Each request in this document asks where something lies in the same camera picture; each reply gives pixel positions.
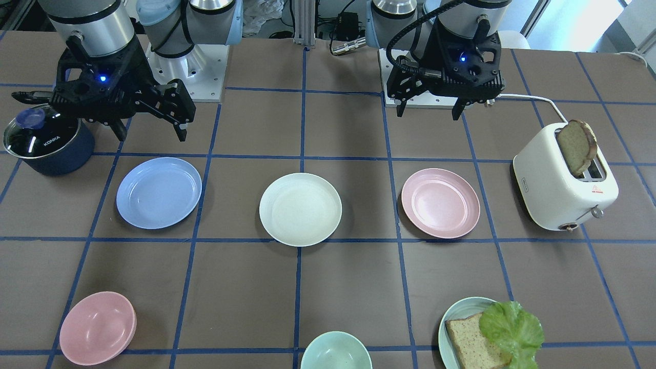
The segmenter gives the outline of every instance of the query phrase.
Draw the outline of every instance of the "bread slice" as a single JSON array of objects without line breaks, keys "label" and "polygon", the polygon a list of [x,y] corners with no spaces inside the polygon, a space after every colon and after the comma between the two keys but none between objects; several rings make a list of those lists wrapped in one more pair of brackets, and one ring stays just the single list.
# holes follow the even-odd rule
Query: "bread slice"
[{"label": "bread slice", "polygon": [[461,369],[501,369],[510,364],[512,356],[504,353],[481,334],[478,321],[483,313],[465,319],[447,320],[451,338]]},{"label": "bread slice", "polygon": [[597,138],[592,128],[580,120],[571,120],[556,135],[560,152],[563,153],[567,168],[574,177],[578,177],[590,166],[590,161],[597,156]]}]

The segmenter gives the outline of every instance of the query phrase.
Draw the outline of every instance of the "lettuce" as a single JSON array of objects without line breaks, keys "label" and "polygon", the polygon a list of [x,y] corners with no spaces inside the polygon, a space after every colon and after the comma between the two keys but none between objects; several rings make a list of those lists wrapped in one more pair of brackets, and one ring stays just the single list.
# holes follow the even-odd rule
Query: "lettuce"
[{"label": "lettuce", "polygon": [[518,302],[490,305],[481,316],[479,329],[501,351],[512,355],[508,369],[537,369],[535,353],[542,347],[544,332],[535,315]]}]

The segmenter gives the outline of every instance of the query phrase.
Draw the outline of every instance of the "pot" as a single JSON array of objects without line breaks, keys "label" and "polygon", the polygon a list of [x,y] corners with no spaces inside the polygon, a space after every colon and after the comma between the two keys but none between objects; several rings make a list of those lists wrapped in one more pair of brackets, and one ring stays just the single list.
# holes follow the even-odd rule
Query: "pot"
[{"label": "pot", "polygon": [[3,137],[5,150],[44,175],[62,175],[80,168],[93,153],[95,140],[76,118],[64,118],[43,104],[20,112]]}]

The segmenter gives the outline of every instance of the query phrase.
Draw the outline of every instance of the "tiled surface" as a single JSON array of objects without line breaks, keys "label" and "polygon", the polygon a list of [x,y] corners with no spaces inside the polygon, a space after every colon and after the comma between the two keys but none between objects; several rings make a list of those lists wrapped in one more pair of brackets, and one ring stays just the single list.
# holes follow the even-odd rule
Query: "tiled surface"
[{"label": "tiled surface", "polygon": [[[25,108],[12,91],[54,80],[63,43],[40,36],[0,40],[5,123]],[[375,368],[442,369],[436,326],[471,295],[512,296],[541,319],[541,368],[653,367],[656,83],[607,54],[504,50],[502,72],[505,92],[553,98],[595,129],[620,196],[585,231],[539,228],[513,189],[510,160],[558,120],[545,103],[397,118],[382,107],[376,53],[335,58],[324,42],[232,47],[223,103],[197,104],[185,143],[140,114],[122,145],[91,125],[97,154],[69,175],[21,163],[12,176],[16,160],[0,154],[0,367],[75,367],[56,332],[69,296],[100,290],[128,296],[139,323],[125,355],[99,368],[298,369],[314,337],[345,330]],[[190,162],[205,191],[179,224],[141,230],[118,214],[116,191],[156,156]],[[480,220],[461,239],[418,231],[399,204],[405,180],[428,167],[458,173],[478,196]],[[298,171],[326,178],[343,205],[335,233],[300,250],[274,242],[258,215],[266,187]]]}]

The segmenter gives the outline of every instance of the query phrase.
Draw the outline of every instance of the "white toaster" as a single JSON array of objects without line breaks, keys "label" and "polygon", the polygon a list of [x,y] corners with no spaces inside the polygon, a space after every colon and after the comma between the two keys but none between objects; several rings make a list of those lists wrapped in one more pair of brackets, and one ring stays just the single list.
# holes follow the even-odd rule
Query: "white toaster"
[{"label": "white toaster", "polygon": [[553,123],[542,128],[512,160],[529,215],[549,230],[572,231],[591,217],[600,218],[619,195],[599,147],[583,175],[574,177],[569,172],[556,141],[556,133],[566,125]]}]

